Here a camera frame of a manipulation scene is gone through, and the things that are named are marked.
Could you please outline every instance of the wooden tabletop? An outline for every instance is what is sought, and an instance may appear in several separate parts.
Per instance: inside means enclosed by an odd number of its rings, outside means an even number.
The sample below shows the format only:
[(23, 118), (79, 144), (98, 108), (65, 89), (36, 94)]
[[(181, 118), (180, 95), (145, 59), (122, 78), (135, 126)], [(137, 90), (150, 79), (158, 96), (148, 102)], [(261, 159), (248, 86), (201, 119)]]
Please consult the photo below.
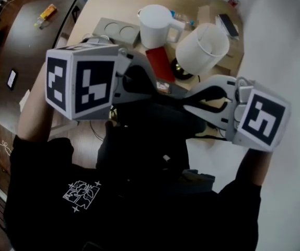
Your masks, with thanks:
[[(6, 39), (0, 58), (0, 124), (16, 133), (20, 117), (19, 102), (31, 89), (45, 61), (48, 49), (54, 48), (59, 33), (77, 0), (37, 0), (24, 5)], [(46, 21), (47, 27), (34, 27), (37, 18), (50, 5), (57, 12)], [(18, 73), (13, 90), (7, 87), (11, 70)]]
[[(92, 33), (101, 17), (116, 19), (140, 25), (137, 16), (138, 11), (149, 4), (160, 4), (175, 12), (187, 15), (191, 20), (197, 20), (197, 13), (200, 6), (210, 5), (216, 0), (88, 0), (80, 14), (76, 25), (74, 26), (68, 45), (78, 44), (83, 36)], [(180, 41), (185, 38), (191, 31), (184, 31)], [(170, 61), (175, 58), (177, 44), (167, 43), (165, 45), (166, 53)], [(147, 50), (141, 43), (136, 48), (141, 53)], [(222, 73), (215, 67), (207, 75), (200, 76), (201, 80), (205, 80), (211, 75)], [(190, 89), (199, 82), (197, 77), (193, 77), (187, 81), (176, 80), (179, 86)]]

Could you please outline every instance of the dark table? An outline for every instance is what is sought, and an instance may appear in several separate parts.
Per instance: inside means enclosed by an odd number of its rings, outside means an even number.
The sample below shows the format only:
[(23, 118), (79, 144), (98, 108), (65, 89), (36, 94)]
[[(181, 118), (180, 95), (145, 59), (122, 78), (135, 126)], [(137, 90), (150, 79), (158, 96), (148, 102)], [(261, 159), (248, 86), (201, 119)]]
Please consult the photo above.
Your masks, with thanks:
[[(54, 48), (63, 25), (77, 0), (38, 0), (24, 5), (18, 13), (6, 39), (0, 58), (0, 124), (16, 133), (20, 117), (19, 102), (45, 62), (48, 49)], [(43, 29), (34, 27), (37, 18), (50, 5), (57, 12), (48, 19)], [(11, 70), (18, 73), (14, 89), (7, 87)]]

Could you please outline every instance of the white wall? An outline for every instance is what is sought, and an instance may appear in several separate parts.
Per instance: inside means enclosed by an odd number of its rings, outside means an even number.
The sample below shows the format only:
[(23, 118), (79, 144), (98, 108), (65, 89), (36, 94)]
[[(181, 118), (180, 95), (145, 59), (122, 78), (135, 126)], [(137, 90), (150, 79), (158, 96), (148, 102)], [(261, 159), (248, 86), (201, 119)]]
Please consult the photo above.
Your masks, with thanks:
[[(300, 0), (249, 0), (240, 76), (256, 79), (292, 103), (282, 143), (262, 188), (257, 250), (300, 250)], [(234, 179), (246, 150), (225, 142), (188, 142), (191, 167), (216, 176), (215, 191)]]

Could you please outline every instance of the water bottle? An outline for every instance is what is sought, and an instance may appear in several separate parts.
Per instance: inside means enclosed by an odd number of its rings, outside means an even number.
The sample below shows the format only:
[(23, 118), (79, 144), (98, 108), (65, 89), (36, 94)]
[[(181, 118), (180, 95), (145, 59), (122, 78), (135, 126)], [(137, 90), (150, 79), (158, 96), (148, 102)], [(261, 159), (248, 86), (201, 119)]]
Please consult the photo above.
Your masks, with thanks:
[(171, 14), (172, 14), (173, 19), (176, 19), (176, 20), (181, 21), (181, 22), (186, 24), (185, 30), (192, 30), (193, 29), (194, 20), (190, 20), (190, 18), (187, 17), (186, 15), (177, 13), (173, 10), (171, 10)]

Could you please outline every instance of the graphic print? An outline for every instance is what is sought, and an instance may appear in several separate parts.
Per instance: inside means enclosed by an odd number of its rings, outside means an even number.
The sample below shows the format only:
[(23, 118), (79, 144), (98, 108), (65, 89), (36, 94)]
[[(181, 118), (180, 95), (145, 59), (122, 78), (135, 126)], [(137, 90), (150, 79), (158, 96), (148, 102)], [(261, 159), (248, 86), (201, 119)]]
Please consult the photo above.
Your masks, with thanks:
[(70, 188), (63, 198), (75, 204), (75, 206), (72, 207), (74, 212), (79, 212), (78, 207), (88, 209), (94, 197), (100, 190), (100, 182), (95, 182), (95, 184), (95, 186), (90, 185), (80, 180), (75, 184), (69, 184)]

